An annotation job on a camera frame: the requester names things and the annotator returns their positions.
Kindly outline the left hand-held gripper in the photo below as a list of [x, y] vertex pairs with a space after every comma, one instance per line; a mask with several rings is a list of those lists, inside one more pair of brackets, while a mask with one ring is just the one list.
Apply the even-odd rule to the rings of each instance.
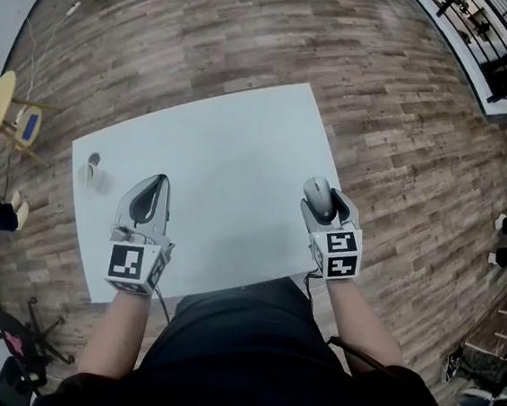
[[150, 296], [158, 287], [175, 246], [166, 234], [169, 204], [169, 179], [161, 174], [119, 200], [104, 277], [113, 289]]

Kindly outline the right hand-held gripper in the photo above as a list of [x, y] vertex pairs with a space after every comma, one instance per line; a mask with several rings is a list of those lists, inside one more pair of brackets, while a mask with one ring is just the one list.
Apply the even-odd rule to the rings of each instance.
[[309, 236], [312, 257], [325, 280], [355, 279], [360, 273], [363, 232], [359, 210], [349, 197], [332, 188], [329, 223], [314, 214], [313, 206], [303, 198], [301, 213]]

